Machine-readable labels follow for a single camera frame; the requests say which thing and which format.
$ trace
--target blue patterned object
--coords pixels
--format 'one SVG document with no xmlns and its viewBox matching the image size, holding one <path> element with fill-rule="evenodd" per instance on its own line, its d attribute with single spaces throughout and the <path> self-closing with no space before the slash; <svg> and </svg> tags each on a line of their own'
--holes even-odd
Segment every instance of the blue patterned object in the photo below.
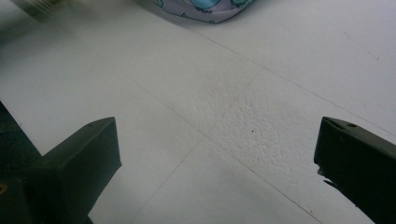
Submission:
<svg viewBox="0 0 396 224">
<path fill-rule="evenodd" d="M 164 11 L 198 21 L 219 23 L 236 15 L 253 0 L 154 0 Z"/>
</svg>

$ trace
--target patterned fabric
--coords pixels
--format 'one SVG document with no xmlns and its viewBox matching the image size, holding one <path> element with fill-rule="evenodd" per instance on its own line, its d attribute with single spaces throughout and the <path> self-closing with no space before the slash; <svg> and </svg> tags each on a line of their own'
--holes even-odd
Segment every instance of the patterned fabric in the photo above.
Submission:
<svg viewBox="0 0 396 224">
<path fill-rule="evenodd" d="M 164 11 L 185 18 L 210 23 L 225 21 L 253 0 L 153 0 Z"/>
</svg>

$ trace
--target grout line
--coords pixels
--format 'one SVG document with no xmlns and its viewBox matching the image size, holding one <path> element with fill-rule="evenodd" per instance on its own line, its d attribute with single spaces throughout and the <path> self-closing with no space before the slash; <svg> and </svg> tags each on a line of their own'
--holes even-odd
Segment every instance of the grout line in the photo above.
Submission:
<svg viewBox="0 0 396 224">
<path fill-rule="evenodd" d="M 219 45 L 219 46 L 221 46 L 221 47 L 223 47 L 223 48 L 225 48 L 225 49 L 231 51 L 232 53 L 238 55 L 239 57 L 241 57 L 241 58 L 243 58 L 243 59 L 245 59 L 245 60 L 247 60 L 247 61 L 249 61 L 249 62 L 251 62 L 251 63 L 254 63 L 254 64 L 258 65 L 258 66 L 261 67 L 261 68 L 266 68 L 267 70 L 271 71 L 270 69 L 268 69 L 268 68 L 265 67 L 264 65 L 259 64 L 259 63 L 255 62 L 255 61 L 253 61 L 253 60 L 247 58 L 245 55 L 242 55 L 242 54 L 240 54 L 239 52 L 236 52 L 235 50 L 230 49 L 230 48 L 228 48 L 227 46 L 220 44 L 220 43 L 219 43 L 218 41 L 216 41 L 216 40 L 213 40 L 213 39 L 211 39 L 211 38 L 209 38 L 209 37 L 207 37 L 207 36 L 205 36 L 205 35 L 202 35 L 202 34 L 200 34 L 200 33 L 197 33 L 196 31 L 190 29 L 189 27 L 186 27 L 186 26 L 183 26 L 183 25 L 177 23 L 176 21 L 172 21 L 172 22 L 174 22 L 175 24 L 177 24 L 177 25 L 180 26 L 180 27 L 183 27 L 183 28 L 185 28 L 185 29 L 187 29 L 187 30 L 189 30 L 189 31 L 191 31 L 191 32 L 193 32 L 193 33 L 199 35 L 200 37 L 203 37 L 203 38 L 205 38 L 205 39 L 207 39 L 207 40 L 209 40 L 209 41 L 211 41 L 211 42 L 213 42 L 213 43 L 215 43 L 215 44 L 217 44 L 217 45 Z"/>
<path fill-rule="evenodd" d="M 102 56 L 100 53 L 97 53 L 100 57 L 102 57 L 104 60 L 107 61 L 107 59 Z M 192 128 L 194 128 L 197 132 L 203 134 L 205 136 L 205 133 L 202 132 L 199 128 L 195 127 L 195 125 L 193 125 L 189 120 L 185 119 L 183 116 L 181 116 L 179 113 L 177 113 L 176 110 L 174 110 L 172 107 L 170 107 L 169 105 L 167 105 L 165 102 L 163 102 L 160 98 L 158 98 L 156 95 L 154 95 L 153 93 L 151 93 L 151 91 L 149 91 L 148 89 L 146 89 L 144 86 L 142 86 L 138 81 L 134 80 L 132 77 L 129 77 L 126 73 L 124 73 L 123 71 L 121 71 L 118 67 L 116 67 L 112 62 L 107 61 L 108 63 L 111 64 L 111 66 L 118 70 L 120 73 L 122 73 L 126 78 L 130 79 L 134 84 L 136 84 L 138 87 L 140 87 L 143 91 L 145 91 L 146 93 L 148 93 L 148 95 L 150 95 L 151 97 L 153 97 L 154 99 L 156 99 L 157 101 L 159 101 L 162 105 L 164 105 L 167 109 L 169 109 L 170 111 L 174 112 L 178 117 L 180 117 L 182 120 L 184 120 L 185 122 L 187 122 L 188 124 L 190 124 L 190 126 Z"/>
<path fill-rule="evenodd" d="M 259 71 L 256 73 L 256 75 L 254 75 L 254 77 L 249 81 L 249 83 L 245 86 L 244 89 L 241 90 L 241 92 L 238 94 L 238 96 L 233 100 L 233 102 L 228 106 L 227 109 L 224 110 L 224 112 L 220 115 L 220 117 L 218 118 L 218 120 L 215 120 L 213 122 L 213 124 L 210 126 L 210 128 L 206 131 L 206 133 L 204 133 L 204 135 L 207 137 L 207 135 L 210 133 L 210 131 L 212 131 L 212 129 L 215 127 L 215 125 L 218 123 L 218 121 L 220 119 L 223 119 L 225 114 L 231 110 L 231 108 L 233 107 L 233 105 L 239 100 L 239 97 L 246 91 L 246 89 L 251 85 L 251 83 L 254 81 L 254 79 L 256 79 L 256 77 L 259 76 L 259 74 L 262 72 L 264 68 L 262 66 L 260 66 Z"/>
</svg>

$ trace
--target floor tile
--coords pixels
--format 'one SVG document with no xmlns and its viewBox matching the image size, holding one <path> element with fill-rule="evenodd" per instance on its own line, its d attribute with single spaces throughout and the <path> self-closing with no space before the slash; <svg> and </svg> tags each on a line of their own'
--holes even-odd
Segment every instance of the floor tile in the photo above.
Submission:
<svg viewBox="0 0 396 224">
<path fill-rule="evenodd" d="M 134 223 L 318 223 L 207 138 Z"/>
<path fill-rule="evenodd" d="M 396 134 L 395 9 L 391 0 L 263 0 L 217 25 L 162 15 Z"/>
<path fill-rule="evenodd" d="M 396 136 L 269 71 L 263 71 L 209 137 L 322 223 L 372 223 L 317 175 L 322 117 L 344 119 L 395 143 Z"/>
</svg>

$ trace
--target white surface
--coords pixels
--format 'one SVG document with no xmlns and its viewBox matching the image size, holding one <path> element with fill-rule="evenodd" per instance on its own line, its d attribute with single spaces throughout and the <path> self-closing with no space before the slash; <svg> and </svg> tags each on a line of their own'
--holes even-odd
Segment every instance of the white surface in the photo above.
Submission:
<svg viewBox="0 0 396 224">
<path fill-rule="evenodd" d="M 94 223 L 372 223 L 313 156 L 323 116 L 396 143 L 394 7 L 262 0 L 210 25 L 71 1 L 7 34 L 0 100 L 42 153 L 116 117 Z"/>
</svg>

